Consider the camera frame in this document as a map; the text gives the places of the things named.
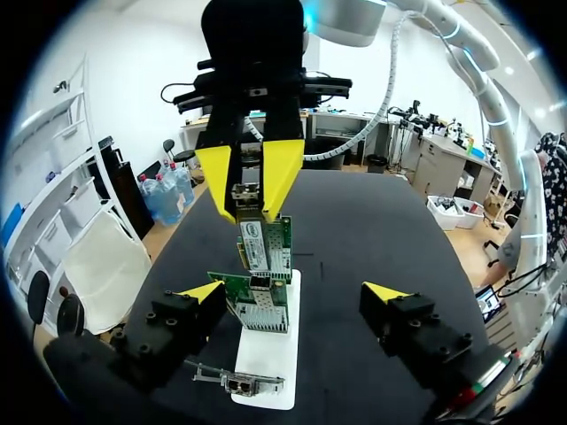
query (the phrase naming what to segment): desk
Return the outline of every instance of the desk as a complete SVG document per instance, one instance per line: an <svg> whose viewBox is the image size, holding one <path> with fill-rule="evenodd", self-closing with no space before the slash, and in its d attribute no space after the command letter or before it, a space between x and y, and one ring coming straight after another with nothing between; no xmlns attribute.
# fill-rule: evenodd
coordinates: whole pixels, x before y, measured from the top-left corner
<svg viewBox="0 0 567 425"><path fill-rule="evenodd" d="M310 135L342 139L345 143L357 135L374 117L374 114L358 114L350 112L311 112L309 115ZM367 152L373 153L376 144L378 126L370 132L366 140L362 140L352 148L358 164L363 164Z"/></svg>
<svg viewBox="0 0 567 425"><path fill-rule="evenodd" d="M472 175L475 181L470 188L458 189L463 171ZM501 173L484 159L467 155L467 151L451 139L424 135L412 185L423 198L428 195L458 196L483 204L495 175Z"/></svg>
<svg viewBox="0 0 567 425"><path fill-rule="evenodd" d="M309 112L301 111L299 117L301 118L301 125L303 126L303 134L307 134L307 118ZM253 125L262 133L264 128L264 122L266 121L266 115L252 116L250 121ZM203 131L209 122L209 117L202 117L198 120L193 120L190 124L182 127L183 134L183 148L186 150L194 150L197 145L197 138L201 131ZM244 132L248 131L246 125L244 126Z"/></svg>
<svg viewBox="0 0 567 425"><path fill-rule="evenodd" d="M361 283L435 299L444 320L483 349L482 316L451 244L414 190L389 175L302 170L282 212L293 216L293 266L302 273L295 407L238 405L219 385L192 382L188 368L154 397L214 424L417 424L433 396L378 345L358 313ZM130 322L144 320L152 294L205 284L207 270L245 273L236 237L205 193L157 258ZM199 361L234 370L240 330L226 314Z"/></svg>

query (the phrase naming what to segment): black table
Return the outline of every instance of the black table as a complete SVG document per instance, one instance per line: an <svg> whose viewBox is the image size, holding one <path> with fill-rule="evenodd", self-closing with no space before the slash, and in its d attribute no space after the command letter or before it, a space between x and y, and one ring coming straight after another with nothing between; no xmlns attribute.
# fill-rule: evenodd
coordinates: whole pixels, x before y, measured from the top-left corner
<svg viewBox="0 0 567 425"><path fill-rule="evenodd" d="M363 281L422 292L485 348L473 290L444 233L406 182L380 174L302 171L282 212L293 217L293 265L302 273L295 407L241 406L214 383L192 382L185 367L154 397L212 423L418 423L432 393L384 355L358 313L359 294ZM148 274L129 321L143 319L158 291L208 283L207 270L245 273L236 237L205 193ZM226 314L199 360L234 370L240 330Z"/></svg>

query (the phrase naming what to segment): floral shirt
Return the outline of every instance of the floral shirt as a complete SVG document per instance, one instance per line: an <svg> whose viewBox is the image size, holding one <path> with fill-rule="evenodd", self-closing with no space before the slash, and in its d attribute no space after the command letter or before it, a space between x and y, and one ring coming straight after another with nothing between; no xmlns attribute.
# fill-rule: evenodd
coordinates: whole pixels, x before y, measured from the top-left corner
<svg viewBox="0 0 567 425"><path fill-rule="evenodd" d="M549 156L543 170L543 189L548 217L548 255L553 257L567 230L567 167L557 154L557 145L564 146L564 139L546 133L535 147L536 152L545 151Z"/></svg>

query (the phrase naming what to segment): water bottle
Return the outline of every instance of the water bottle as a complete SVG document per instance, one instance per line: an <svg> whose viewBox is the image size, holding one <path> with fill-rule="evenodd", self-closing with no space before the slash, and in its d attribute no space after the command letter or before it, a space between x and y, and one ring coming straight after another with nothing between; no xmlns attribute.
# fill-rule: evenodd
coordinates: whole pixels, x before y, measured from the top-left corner
<svg viewBox="0 0 567 425"><path fill-rule="evenodd" d="M183 199L171 179L165 179L161 174L156 175L156 180L161 188L161 199L159 202L159 219L168 226L179 222L183 215Z"/></svg>
<svg viewBox="0 0 567 425"><path fill-rule="evenodd" d="M166 174L169 172L169 161L164 159L161 163L161 167L159 168L158 174L161 174L162 177L165 177Z"/></svg>
<svg viewBox="0 0 567 425"><path fill-rule="evenodd" d="M193 202L193 199L195 199L195 195L193 194L189 171L187 171L187 168L183 168L182 166L177 168L175 163L172 163L170 173L175 177L177 188L184 197L183 206L190 205L190 203Z"/></svg>
<svg viewBox="0 0 567 425"><path fill-rule="evenodd" d="M159 217L159 191L158 182L148 179L145 174L140 175L140 191L144 198L145 206L150 210L151 217L157 219Z"/></svg>

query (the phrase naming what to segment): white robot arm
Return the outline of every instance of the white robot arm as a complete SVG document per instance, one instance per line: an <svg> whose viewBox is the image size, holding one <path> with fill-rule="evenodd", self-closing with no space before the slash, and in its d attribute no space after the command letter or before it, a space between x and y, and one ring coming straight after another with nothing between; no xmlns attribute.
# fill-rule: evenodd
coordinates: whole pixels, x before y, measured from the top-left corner
<svg viewBox="0 0 567 425"><path fill-rule="evenodd" d="M555 302L555 294L564 281L561 274L567 272L560 273L551 284L545 281L545 274L540 274L535 279L537 274L529 274L533 270L542 269L547 262L547 219L541 169L534 151L518 153L508 108L500 91L485 73L500 65L496 51L468 21L440 0L390 0L388 3L382 0L301 1L309 31L334 43L354 47L370 45L385 8L395 5L404 12L414 12L410 15L411 19L419 27L439 35L450 49L447 52L449 65L477 98L491 128L493 141L504 165L502 172L508 189L523 190L525 193L519 224L522 239L516 276L528 275L509 285L504 294L521 290L518 295L508 298L507 308L517 348L525 348L522 357L529 358L550 327L549 313ZM389 91L393 89L391 86L392 84L388 87ZM323 155L334 156L341 151L341 148L337 148ZM523 296L525 293L530 293L531 296Z"/></svg>

